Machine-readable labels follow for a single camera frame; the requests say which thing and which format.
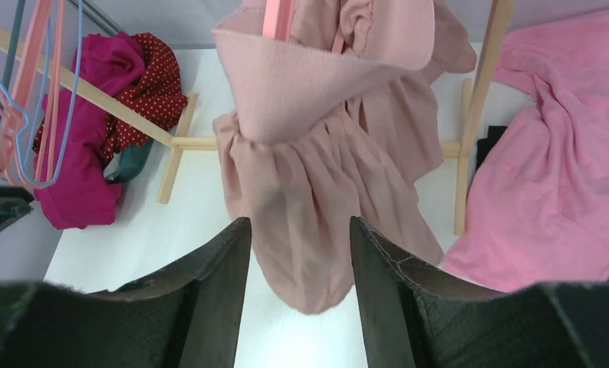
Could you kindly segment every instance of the wooden leg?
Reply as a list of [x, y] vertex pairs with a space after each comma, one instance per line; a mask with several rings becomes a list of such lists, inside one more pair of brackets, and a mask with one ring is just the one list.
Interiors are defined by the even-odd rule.
[[[460, 140], [460, 154], [458, 158], [458, 177], [456, 180], [456, 214], [454, 217], [454, 233], [462, 235], [465, 231], [465, 207], [467, 200], [469, 157], [476, 141], [483, 108], [487, 98], [489, 85], [494, 77], [499, 54], [508, 27], [515, 0], [492, 0], [492, 10], [489, 13], [486, 37], [479, 57], [479, 66], [476, 70], [476, 81], [469, 98], [469, 109], [463, 107], [462, 118], [463, 134]], [[463, 103], [466, 97], [466, 85], [463, 84]]]
[[[192, 123], [194, 117], [194, 109], [196, 107], [196, 101], [198, 95], [193, 92], [187, 94], [189, 101], [183, 114], [180, 115], [178, 120], [178, 126], [176, 127], [176, 136], [186, 136], [189, 132], [189, 126]], [[178, 174], [178, 167], [180, 166], [180, 159], [183, 158], [183, 149], [176, 145], [171, 146], [169, 153], [169, 160], [166, 163], [166, 171], [164, 173], [163, 181], [160, 183], [160, 190], [158, 192], [157, 201], [162, 204], [169, 203], [171, 197], [171, 191], [173, 190], [173, 183], [176, 182], [176, 175]]]

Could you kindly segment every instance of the dusty pink clothing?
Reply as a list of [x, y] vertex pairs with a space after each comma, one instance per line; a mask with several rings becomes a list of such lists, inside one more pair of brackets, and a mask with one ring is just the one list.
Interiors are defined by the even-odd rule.
[[490, 288], [609, 278], [609, 10], [505, 40], [496, 79], [530, 93], [476, 173], [444, 268]]
[[[225, 200], [251, 219], [273, 291], [319, 313], [354, 283], [352, 215], [431, 263], [443, 256], [413, 186], [443, 160], [429, 80], [476, 56], [431, 0], [296, 1], [290, 43], [258, 36], [264, 3], [245, 2], [214, 32], [237, 108], [214, 122]], [[342, 56], [328, 51], [339, 17]], [[434, 50], [436, 27], [451, 39]]]
[[[83, 41], [80, 76], [109, 96], [117, 96], [144, 72], [142, 46], [123, 32], [115, 37], [90, 34]], [[55, 158], [61, 150], [71, 91], [59, 96]], [[43, 109], [47, 106], [47, 97]], [[57, 182], [34, 191], [49, 222], [59, 229], [109, 225], [115, 221], [123, 185], [104, 179], [101, 146], [106, 140], [107, 113], [77, 96], [67, 148]]]

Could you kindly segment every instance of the polka dot fabric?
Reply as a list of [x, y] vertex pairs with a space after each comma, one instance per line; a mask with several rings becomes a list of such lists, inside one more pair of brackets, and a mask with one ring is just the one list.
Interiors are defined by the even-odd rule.
[[[164, 130], [171, 130], [187, 105], [180, 88], [180, 69], [173, 51], [151, 33], [135, 34], [144, 48], [146, 71], [140, 80], [115, 98]], [[103, 151], [110, 161], [133, 144], [144, 146], [149, 137], [122, 120], [107, 117], [108, 134]]]

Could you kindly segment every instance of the magenta cloth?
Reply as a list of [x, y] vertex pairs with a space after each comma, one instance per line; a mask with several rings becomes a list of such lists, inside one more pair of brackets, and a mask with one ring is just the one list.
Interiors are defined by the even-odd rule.
[[531, 94], [476, 173], [443, 267], [500, 291], [609, 278], [609, 10], [522, 29], [496, 80]]
[[[109, 96], [116, 96], [144, 72], [142, 46], [127, 34], [115, 37], [90, 34], [83, 40], [80, 76]], [[54, 157], [58, 159], [70, 106], [71, 91], [60, 92], [58, 132]], [[43, 108], [47, 106], [47, 96]], [[123, 184], [104, 180], [107, 113], [77, 96], [71, 131], [57, 182], [34, 191], [42, 211], [58, 229], [109, 225], [115, 221], [115, 205]]]

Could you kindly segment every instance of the bundle of hangers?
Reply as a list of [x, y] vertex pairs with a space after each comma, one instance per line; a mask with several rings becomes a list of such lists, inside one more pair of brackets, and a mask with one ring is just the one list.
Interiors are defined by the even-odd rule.
[[[55, 24], [54, 57], [50, 63], [50, 37], [52, 29], [52, 7], [54, 0], [37, 0], [31, 17], [24, 50], [21, 56], [18, 73], [15, 77], [14, 86], [9, 93], [8, 86], [11, 83], [12, 69], [18, 48], [18, 35], [25, 9], [25, 0], [18, 0], [15, 12], [15, 20], [11, 32], [5, 71], [0, 80], [0, 179], [6, 178], [12, 185], [35, 189], [52, 185], [56, 182], [61, 171], [63, 155], [69, 136], [72, 110], [76, 100], [78, 71], [81, 69], [81, 41], [83, 29], [83, 0], [78, 2], [78, 48], [77, 63], [74, 70], [74, 85], [70, 102], [69, 114], [67, 116], [67, 128], [63, 132], [63, 140], [57, 151], [56, 135], [58, 122], [58, 100], [61, 90], [59, 79], [61, 74], [61, 49], [63, 35], [64, 0], [58, 0], [56, 7], [57, 17]], [[45, 48], [44, 77], [41, 83], [40, 96], [33, 114], [27, 112], [28, 101], [34, 90], [34, 81], [37, 74], [38, 60], [40, 58], [42, 45]], [[41, 119], [42, 98], [47, 85], [49, 102], [44, 115], [48, 123], [44, 125], [41, 148], [38, 159], [34, 161], [32, 144], [37, 122]]]

